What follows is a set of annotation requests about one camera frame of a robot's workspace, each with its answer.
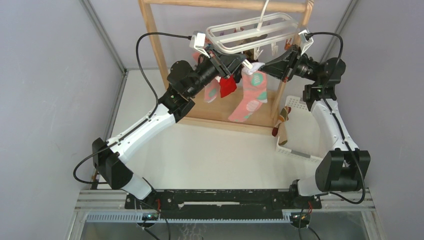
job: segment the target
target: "clothespin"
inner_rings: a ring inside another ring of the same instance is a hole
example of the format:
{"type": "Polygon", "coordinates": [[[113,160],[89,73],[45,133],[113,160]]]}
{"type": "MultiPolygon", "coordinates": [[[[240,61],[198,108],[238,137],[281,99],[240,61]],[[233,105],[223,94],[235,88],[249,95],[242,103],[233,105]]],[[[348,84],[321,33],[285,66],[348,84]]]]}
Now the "clothespin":
{"type": "Polygon", "coordinates": [[[234,28],[234,33],[238,33],[238,32],[240,32],[240,31],[244,31],[245,29],[244,28],[242,28],[241,26],[236,26],[235,28],[234,28]]]}
{"type": "Polygon", "coordinates": [[[276,42],[271,43],[271,51],[272,51],[272,56],[275,56],[278,52],[278,45],[276,42]]]}
{"type": "Polygon", "coordinates": [[[292,46],[292,38],[290,37],[290,39],[287,39],[285,41],[285,46],[284,46],[284,50],[289,50],[289,48],[292,46]]]}
{"type": "Polygon", "coordinates": [[[259,47],[255,47],[253,49],[253,60],[258,60],[259,56],[262,54],[263,51],[264,51],[263,49],[260,50],[259,47]]]}
{"type": "Polygon", "coordinates": [[[247,59],[245,59],[241,64],[243,64],[243,66],[245,66],[248,69],[252,69],[253,68],[253,65],[247,59]]]}

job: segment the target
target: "white plastic hanger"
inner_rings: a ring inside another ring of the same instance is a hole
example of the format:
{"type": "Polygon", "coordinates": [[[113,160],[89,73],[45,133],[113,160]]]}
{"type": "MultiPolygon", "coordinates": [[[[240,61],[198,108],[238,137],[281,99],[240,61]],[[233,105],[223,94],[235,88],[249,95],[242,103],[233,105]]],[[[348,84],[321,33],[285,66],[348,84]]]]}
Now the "white plastic hanger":
{"type": "Polygon", "coordinates": [[[268,2],[269,0],[265,1],[262,13],[259,17],[208,27],[206,29],[207,38],[218,50],[226,54],[236,54],[254,49],[253,53],[256,54],[256,57],[259,57],[262,53],[259,47],[271,45],[272,53],[275,55],[278,51],[276,43],[292,38],[297,33],[298,22],[292,19],[288,14],[282,12],[264,15],[268,2]],[[263,22],[266,21],[270,21],[270,24],[263,26],[263,22]],[[241,28],[244,30],[226,31],[241,28]],[[223,31],[233,33],[220,35],[223,31]],[[243,41],[263,35],[267,35],[267,37],[251,42],[243,41]]]}

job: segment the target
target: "wooden frame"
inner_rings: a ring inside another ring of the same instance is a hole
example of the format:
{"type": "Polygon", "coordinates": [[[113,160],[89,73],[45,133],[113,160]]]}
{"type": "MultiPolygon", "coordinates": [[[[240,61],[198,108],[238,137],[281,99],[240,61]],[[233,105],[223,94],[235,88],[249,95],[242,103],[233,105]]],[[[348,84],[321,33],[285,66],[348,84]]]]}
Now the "wooden frame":
{"type": "MultiPolygon", "coordinates": [[[[179,5],[192,7],[207,8],[227,8],[227,9],[244,9],[262,11],[264,1],[262,0],[138,0],[141,14],[147,32],[157,32],[155,19],[150,4],[160,5],[179,5]]],[[[314,0],[305,0],[304,3],[277,2],[270,1],[266,7],[270,12],[283,13],[302,13],[299,21],[299,27],[308,25],[311,17],[314,0]]],[[[164,52],[162,51],[161,41],[158,35],[150,35],[150,42],[159,66],[160,75],[162,76],[165,88],[168,87],[168,68],[165,61],[164,52]]],[[[299,44],[299,38],[295,36],[294,43],[299,44]]],[[[243,90],[237,89],[235,92],[225,98],[217,98],[212,103],[205,103],[201,100],[195,100],[196,105],[188,113],[188,115],[180,121],[183,124],[203,126],[216,129],[233,130],[246,133],[257,133],[269,135],[274,127],[279,110],[279,104],[286,88],[285,82],[280,82],[278,90],[268,91],[268,103],[263,104],[260,109],[255,112],[243,123],[230,122],[227,118],[236,109],[237,105],[243,98],[243,90]]]]}

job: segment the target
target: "white clip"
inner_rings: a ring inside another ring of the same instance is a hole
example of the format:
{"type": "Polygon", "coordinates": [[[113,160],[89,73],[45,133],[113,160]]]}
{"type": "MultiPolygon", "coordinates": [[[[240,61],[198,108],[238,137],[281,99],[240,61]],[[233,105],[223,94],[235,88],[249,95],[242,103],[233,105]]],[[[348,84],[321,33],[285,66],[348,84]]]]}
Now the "white clip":
{"type": "Polygon", "coordinates": [[[253,68],[253,65],[247,59],[245,59],[241,64],[243,64],[243,66],[245,66],[248,69],[252,69],[253,68]]]}
{"type": "Polygon", "coordinates": [[[258,69],[260,69],[263,65],[265,65],[265,63],[263,63],[263,62],[253,62],[253,63],[251,63],[251,66],[252,66],[251,68],[243,67],[243,69],[241,69],[241,71],[243,71],[247,75],[252,75],[258,69]]]}
{"type": "Polygon", "coordinates": [[[307,28],[302,28],[301,31],[298,33],[300,38],[300,55],[303,55],[306,50],[308,50],[309,47],[311,47],[311,45],[314,43],[314,39],[312,39],[312,37],[310,37],[308,40],[306,39],[307,34],[309,34],[309,30],[307,28]]]}
{"type": "Polygon", "coordinates": [[[108,146],[110,146],[110,145],[112,145],[112,144],[114,144],[114,143],[119,144],[119,143],[120,143],[120,141],[119,141],[120,137],[121,137],[121,136],[120,136],[120,135],[118,135],[118,136],[113,136],[113,137],[109,138],[109,139],[107,140],[107,145],[108,145],[108,146]]]}
{"type": "Polygon", "coordinates": [[[263,49],[260,50],[259,47],[255,47],[253,49],[253,60],[258,60],[259,56],[262,54],[263,51],[264,51],[263,49]]]}
{"type": "Polygon", "coordinates": [[[271,43],[272,56],[275,56],[278,53],[278,45],[276,42],[271,43]]]}
{"type": "Polygon", "coordinates": [[[193,32],[190,40],[190,48],[196,50],[197,52],[205,55],[208,58],[211,58],[206,50],[203,48],[205,46],[206,34],[200,31],[193,32]]]}

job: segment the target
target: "white basket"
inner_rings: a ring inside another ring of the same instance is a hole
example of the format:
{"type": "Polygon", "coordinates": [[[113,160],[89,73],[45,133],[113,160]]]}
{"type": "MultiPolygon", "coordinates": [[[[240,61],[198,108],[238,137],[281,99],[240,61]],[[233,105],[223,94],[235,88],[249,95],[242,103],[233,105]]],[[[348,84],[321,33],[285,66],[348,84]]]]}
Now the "white basket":
{"type": "Polygon", "coordinates": [[[320,127],[312,113],[308,111],[306,103],[300,97],[287,96],[285,105],[291,107],[288,121],[284,122],[287,143],[279,146],[277,141],[275,151],[296,159],[321,162],[327,153],[321,138],[320,127]]]}

